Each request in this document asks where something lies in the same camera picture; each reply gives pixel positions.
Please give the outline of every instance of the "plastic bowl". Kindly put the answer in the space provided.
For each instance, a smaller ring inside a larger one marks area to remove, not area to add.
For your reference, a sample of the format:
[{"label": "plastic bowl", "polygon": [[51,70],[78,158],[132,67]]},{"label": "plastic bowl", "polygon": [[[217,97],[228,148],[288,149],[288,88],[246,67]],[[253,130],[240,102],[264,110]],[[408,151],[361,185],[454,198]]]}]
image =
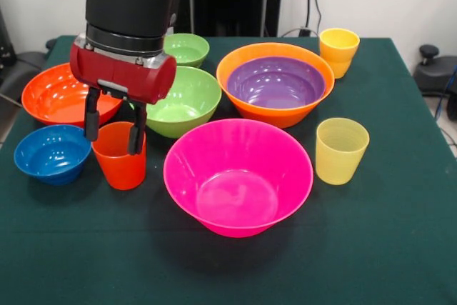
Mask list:
[{"label": "plastic bowl", "polygon": [[171,198],[208,229],[253,236],[297,211],[313,184],[305,149],[275,126],[212,121],[182,136],[165,158]]},{"label": "plastic bowl", "polygon": [[84,130],[72,125],[45,126],[16,147],[14,163],[29,176],[51,185],[74,181],[91,152]]},{"label": "plastic bowl", "polygon": [[[300,107],[291,109],[267,109],[256,106],[236,98],[227,90],[227,82],[230,75],[246,62],[259,59],[261,57],[282,56],[290,57],[303,61],[321,73],[326,82],[326,89],[323,96],[317,101]],[[322,100],[324,100],[335,85],[335,77],[330,66],[318,55],[300,46],[284,43],[258,43],[243,46],[226,55],[219,63],[216,71],[216,77],[221,85],[222,90],[227,94],[232,103],[238,109],[240,115],[247,119],[264,121],[279,128],[287,128],[301,121],[305,116],[314,109]]]},{"label": "plastic bowl", "polygon": [[[44,124],[84,125],[88,86],[77,81],[70,64],[61,64],[35,76],[22,92],[22,105]],[[100,125],[116,114],[122,100],[100,95],[97,109]]]},{"label": "plastic bowl", "polygon": [[270,109],[305,106],[320,99],[326,89],[321,73],[289,57],[262,57],[235,69],[227,89],[251,105]]},{"label": "plastic bowl", "polygon": [[165,37],[165,52],[174,56],[178,66],[200,67],[209,53],[209,43],[194,34],[172,34]]},{"label": "plastic bowl", "polygon": [[221,88],[212,75],[197,68],[178,66],[166,98],[146,107],[146,125],[160,135],[177,139],[206,123],[221,96]]}]

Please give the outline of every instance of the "pink bowl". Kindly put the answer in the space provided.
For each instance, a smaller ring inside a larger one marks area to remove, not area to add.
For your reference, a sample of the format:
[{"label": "pink bowl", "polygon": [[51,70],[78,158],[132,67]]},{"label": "pink bowl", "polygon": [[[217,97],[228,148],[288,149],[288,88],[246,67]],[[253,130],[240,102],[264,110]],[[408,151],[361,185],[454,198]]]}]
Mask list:
[{"label": "pink bowl", "polygon": [[249,119],[212,121],[182,136],[164,165],[171,198],[208,229],[253,236],[297,211],[313,185],[305,149]]}]

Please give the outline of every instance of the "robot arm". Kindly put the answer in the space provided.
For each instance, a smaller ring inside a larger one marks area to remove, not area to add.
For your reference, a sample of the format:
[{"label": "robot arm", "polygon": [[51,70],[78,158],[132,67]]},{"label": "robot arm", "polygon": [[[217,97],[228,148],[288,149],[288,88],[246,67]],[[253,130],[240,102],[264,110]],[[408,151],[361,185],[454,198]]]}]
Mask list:
[{"label": "robot arm", "polygon": [[166,97],[176,61],[163,52],[167,29],[176,20],[176,0],[86,0],[86,33],[71,47],[74,76],[89,85],[84,132],[95,141],[100,93],[130,101],[135,124],[129,153],[141,152],[146,104]]}]

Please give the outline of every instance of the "green tablecloth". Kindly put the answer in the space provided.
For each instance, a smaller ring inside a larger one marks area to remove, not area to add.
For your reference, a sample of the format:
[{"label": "green tablecloth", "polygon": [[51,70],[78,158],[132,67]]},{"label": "green tablecloth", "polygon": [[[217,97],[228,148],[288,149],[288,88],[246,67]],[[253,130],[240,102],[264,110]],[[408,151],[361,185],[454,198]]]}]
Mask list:
[{"label": "green tablecloth", "polygon": [[[65,62],[58,40],[49,66]],[[317,49],[314,39],[274,39]],[[203,69],[262,41],[209,39]],[[238,116],[224,96],[214,119]],[[371,144],[353,180],[317,177],[290,219],[250,239],[217,236],[166,193],[173,141],[148,131],[145,182],[110,189],[91,156],[81,178],[51,187],[13,163],[39,128],[21,112],[0,150],[2,304],[456,304],[454,157],[390,39],[363,39],[348,74],[287,129],[314,161],[315,130],[332,116],[360,121]],[[114,120],[129,119],[126,107]]]}]

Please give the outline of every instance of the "purple bowl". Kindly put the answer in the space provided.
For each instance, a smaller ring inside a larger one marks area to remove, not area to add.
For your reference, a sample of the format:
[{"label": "purple bowl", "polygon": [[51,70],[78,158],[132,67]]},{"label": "purple bowl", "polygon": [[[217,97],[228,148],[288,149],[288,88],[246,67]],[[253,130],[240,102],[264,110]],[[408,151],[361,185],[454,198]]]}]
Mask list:
[{"label": "purple bowl", "polygon": [[227,90],[236,98],[269,109],[292,109],[323,96],[326,82],[311,65],[289,57],[254,59],[235,69]]}]

